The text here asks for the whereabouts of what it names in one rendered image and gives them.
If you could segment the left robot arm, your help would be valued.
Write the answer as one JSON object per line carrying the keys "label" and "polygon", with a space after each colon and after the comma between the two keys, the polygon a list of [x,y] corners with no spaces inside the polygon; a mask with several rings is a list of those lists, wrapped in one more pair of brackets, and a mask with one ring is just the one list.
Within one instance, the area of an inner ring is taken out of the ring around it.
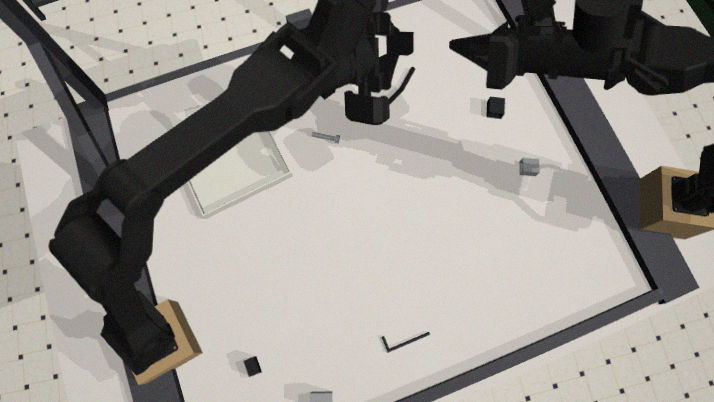
{"label": "left robot arm", "polygon": [[[555,0],[521,2],[526,20],[521,36],[563,30],[565,22],[555,20]],[[714,37],[665,25],[641,12],[642,6],[643,0],[575,0],[567,77],[605,80],[605,90],[626,78],[636,91],[650,96],[714,83]],[[714,213],[714,143],[703,147],[699,173],[683,179],[671,179],[673,211],[704,217]]]}

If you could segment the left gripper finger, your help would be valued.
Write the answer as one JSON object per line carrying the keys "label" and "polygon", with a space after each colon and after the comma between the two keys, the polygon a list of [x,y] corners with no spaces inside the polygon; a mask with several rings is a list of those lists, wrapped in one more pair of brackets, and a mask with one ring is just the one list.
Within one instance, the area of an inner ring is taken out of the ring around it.
{"label": "left gripper finger", "polygon": [[489,36],[451,40],[449,49],[487,71],[490,38],[492,34],[499,31],[502,31],[502,25]]}
{"label": "left gripper finger", "polygon": [[[508,21],[502,24],[502,31],[504,31],[506,28],[508,28]],[[466,39],[466,38],[475,38],[475,37],[483,37],[483,36],[489,36],[489,34],[483,34],[483,35],[477,35],[477,36],[471,36],[471,37],[465,37],[465,38],[459,38],[459,39]]]}

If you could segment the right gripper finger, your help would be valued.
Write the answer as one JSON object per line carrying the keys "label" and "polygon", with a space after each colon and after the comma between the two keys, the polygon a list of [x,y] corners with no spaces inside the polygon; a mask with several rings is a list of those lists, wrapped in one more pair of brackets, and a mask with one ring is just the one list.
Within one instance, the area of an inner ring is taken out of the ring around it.
{"label": "right gripper finger", "polygon": [[399,55],[383,55],[379,57],[379,71],[384,71],[385,88],[389,90],[394,74],[394,70],[398,61]]}
{"label": "right gripper finger", "polygon": [[380,32],[375,35],[392,36],[399,33],[399,29],[394,26],[391,21],[391,16],[388,12],[373,12],[380,15]]}

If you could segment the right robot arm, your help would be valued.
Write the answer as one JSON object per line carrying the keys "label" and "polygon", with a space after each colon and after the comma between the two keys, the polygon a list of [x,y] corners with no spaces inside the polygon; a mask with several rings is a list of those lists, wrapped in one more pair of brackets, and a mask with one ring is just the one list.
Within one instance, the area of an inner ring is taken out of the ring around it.
{"label": "right robot arm", "polygon": [[[246,137],[302,117],[350,78],[348,55],[376,0],[317,4],[306,28],[286,22],[272,31],[217,98],[129,159],[108,165],[91,191],[68,203],[49,241],[52,255],[107,312],[100,335],[136,376],[178,350],[170,324],[134,286],[152,254],[164,200]],[[291,59],[280,51],[284,45]],[[125,216],[121,238],[96,213],[106,199]]]}

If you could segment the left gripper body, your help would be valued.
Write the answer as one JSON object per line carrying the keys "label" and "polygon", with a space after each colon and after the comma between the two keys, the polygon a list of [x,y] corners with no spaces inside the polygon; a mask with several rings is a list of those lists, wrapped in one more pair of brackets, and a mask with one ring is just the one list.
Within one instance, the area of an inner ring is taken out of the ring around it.
{"label": "left gripper body", "polygon": [[502,90],[525,73],[546,74],[548,79],[567,76],[572,30],[564,26],[556,34],[521,36],[520,31],[524,30],[520,25],[526,24],[524,15],[516,16],[515,22],[518,21],[518,28],[506,28],[491,35],[486,88]]}

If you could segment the black diagonal bars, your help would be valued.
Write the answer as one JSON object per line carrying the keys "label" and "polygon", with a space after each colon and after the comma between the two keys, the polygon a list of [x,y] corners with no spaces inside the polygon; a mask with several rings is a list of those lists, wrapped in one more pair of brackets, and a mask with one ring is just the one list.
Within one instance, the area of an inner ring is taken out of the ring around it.
{"label": "black diagonal bars", "polygon": [[105,93],[17,0],[0,0],[0,19],[27,45],[83,150],[100,176],[109,163],[66,83],[94,109],[105,107],[109,111]]}

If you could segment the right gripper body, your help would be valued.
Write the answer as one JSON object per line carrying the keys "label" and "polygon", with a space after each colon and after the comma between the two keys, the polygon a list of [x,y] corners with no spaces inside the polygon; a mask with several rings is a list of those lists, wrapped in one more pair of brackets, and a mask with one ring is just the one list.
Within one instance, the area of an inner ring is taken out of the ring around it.
{"label": "right gripper body", "polygon": [[[386,11],[388,4],[389,0],[376,0],[373,12]],[[345,85],[358,85],[358,94],[344,92],[345,115],[350,121],[381,125],[390,118],[390,107],[387,96],[371,96],[371,92],[379,93],[385,88],[384,71],[379,71],[379,38],[375,37],[380,32],[380,15],[373,12],[353,53],[348,55],[351,75]],[[359,85],[361,77],[364,78]]]}

